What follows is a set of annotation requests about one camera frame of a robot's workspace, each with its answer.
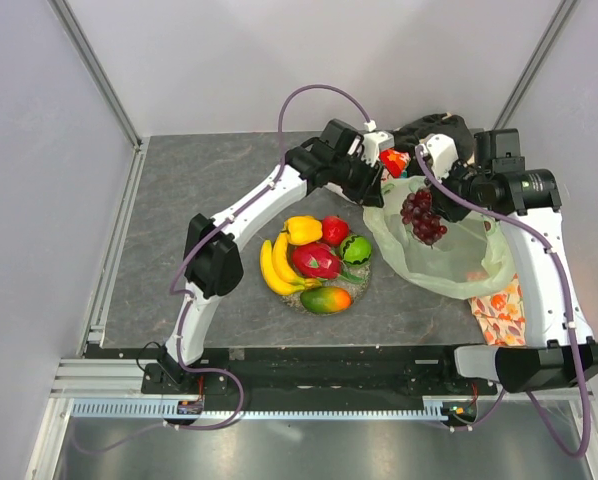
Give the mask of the avocado print plastic bag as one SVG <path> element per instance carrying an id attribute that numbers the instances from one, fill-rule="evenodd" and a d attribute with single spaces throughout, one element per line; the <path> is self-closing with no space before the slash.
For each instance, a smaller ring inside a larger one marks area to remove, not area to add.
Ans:
<path id="1" fill-rule="evenodd" d="M 458 223 L 442 221 L 447 232 L 432 245 L 402 223 L 403 201 L 424 186 L 421 176 L 389 180 L 382 187 L 384 206 L 363 209 L 363 221 L 382 258 L 404 280 L 450 298 L 468 300 L 504 289 L 516 268 L 493 219 L 471 212 Z"/>

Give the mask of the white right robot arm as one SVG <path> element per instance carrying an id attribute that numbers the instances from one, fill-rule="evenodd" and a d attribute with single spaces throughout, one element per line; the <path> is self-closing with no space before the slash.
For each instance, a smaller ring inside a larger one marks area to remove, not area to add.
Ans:
<path id="1" fill-rule="evenodd" d="M 519 393 L 591 380 L 598 341 L 572 285 L 554 175 L 527 168 L 515 129 L 476 133 L 471 164 L 440 133 L 418 145 L 416 155 L 431 182 L 435 213 L 453 223 L 469 212 L 494 219 L 513 257 L 526 318 L 524 346 L 458 347 L 455 359 L 437 368 L 439 386 L 456 394 L 479 378 Z"/>

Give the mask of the orange green fake mango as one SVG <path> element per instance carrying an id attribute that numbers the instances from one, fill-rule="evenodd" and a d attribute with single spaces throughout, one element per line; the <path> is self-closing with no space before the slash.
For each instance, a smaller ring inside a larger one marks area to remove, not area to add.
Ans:
<path id="1" fill-rule="evenodd" d="M 324 286 L 302 292 L 300 302 L 310 313 L 328 315 L 347 310 L 353 300 L 343 288 Z"/>

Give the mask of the yellow fake banana bunch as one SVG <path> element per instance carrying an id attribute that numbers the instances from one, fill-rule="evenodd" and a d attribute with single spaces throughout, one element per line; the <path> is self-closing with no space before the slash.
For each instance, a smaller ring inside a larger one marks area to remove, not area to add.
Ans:
<path id="1" fill-rule="evenodd" d="M 275 243 L 265 240 L 260 250 L 260 270 L 267 286 L 276 294 L 289 296 L 320 287 L 321 281 L 299 276 L 288 260 L 288 234 L 282 232 Z"/>

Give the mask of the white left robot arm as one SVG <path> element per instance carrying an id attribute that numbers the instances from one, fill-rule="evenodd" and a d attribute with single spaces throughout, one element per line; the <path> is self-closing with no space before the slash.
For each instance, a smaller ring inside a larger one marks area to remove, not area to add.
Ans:
<path id="1" fill-rule="evenodd" d="M 171 291 L 184 299 L 175 330 L 166 342 L 174 359 L 164 382 L 187 393 L 198 382 L 193 364 L 204 350 L 208 328 L 222 298 L 243 277 L 241 251 L 269 221 L 314 190 L 336 185 L 349 201 L 379 207 L 383 203 L 382 152 L 394 138 L 372 123 L 361 132 L 341 120 L 331 120 L 317 137 L 288 150 L 283 162 L 257 187 L 232 206 L 189 223 L 186 254 Z"/>

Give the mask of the red fake dragon fruit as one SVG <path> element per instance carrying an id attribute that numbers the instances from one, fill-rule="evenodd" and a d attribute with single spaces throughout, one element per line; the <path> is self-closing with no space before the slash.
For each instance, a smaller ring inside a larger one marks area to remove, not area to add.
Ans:
<path id="1" fill-rule="evenodd" d="M 320 280 L 344 280 L 353 284 L 365 281 L 349 273 L 340 258 L 326 244 L 313 242 L 295 247 L 291 253 L 294 267 L 304 276 Z"/>

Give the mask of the red fake apple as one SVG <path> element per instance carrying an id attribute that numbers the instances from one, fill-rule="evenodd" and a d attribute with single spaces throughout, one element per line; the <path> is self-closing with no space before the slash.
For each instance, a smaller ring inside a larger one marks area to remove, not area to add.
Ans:
<path id="1" fill-rule="evenodd" d="M 338 216 L 326 216 L 321 220 L 321 241 L 331 247 L 338 247 L 350 234 L 347 222 Z"/>

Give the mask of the dark red fake grapes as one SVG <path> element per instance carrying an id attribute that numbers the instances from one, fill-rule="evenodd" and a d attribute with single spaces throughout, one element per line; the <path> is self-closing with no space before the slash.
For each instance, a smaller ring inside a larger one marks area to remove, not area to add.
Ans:
<path id="1" fill-rule="evenodd" d="M 400 213 L 402 223 L 410 225 L 414 237 L 425 245 L 432 246 L 448 232 L 441 217 L 432 211 L 432 193 L 428 188 L 408 194 Z"/>

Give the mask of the green fake round fruit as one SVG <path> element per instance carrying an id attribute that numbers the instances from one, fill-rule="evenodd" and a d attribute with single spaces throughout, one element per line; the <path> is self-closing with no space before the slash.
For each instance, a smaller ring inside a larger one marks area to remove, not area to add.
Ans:
<path id="1" fill-rule="evenodd" d="M 347 265 L 362 266 L 371 258 L 372 245 L 367 238 L 351 234 L 339 245 L 338 255 Z"/>

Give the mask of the yellow fake bell pepper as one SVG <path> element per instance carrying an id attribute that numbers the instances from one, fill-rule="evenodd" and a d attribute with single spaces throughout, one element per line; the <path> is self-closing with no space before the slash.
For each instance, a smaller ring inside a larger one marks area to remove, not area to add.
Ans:
<path id="1" fill-rule="evenodd" d="M 322 238 L 322 223 L 312 216 L 294 216 L 288 218 L 282 229 L 288 236 L 288 242 L 294 246 L 303 246 Z"/>

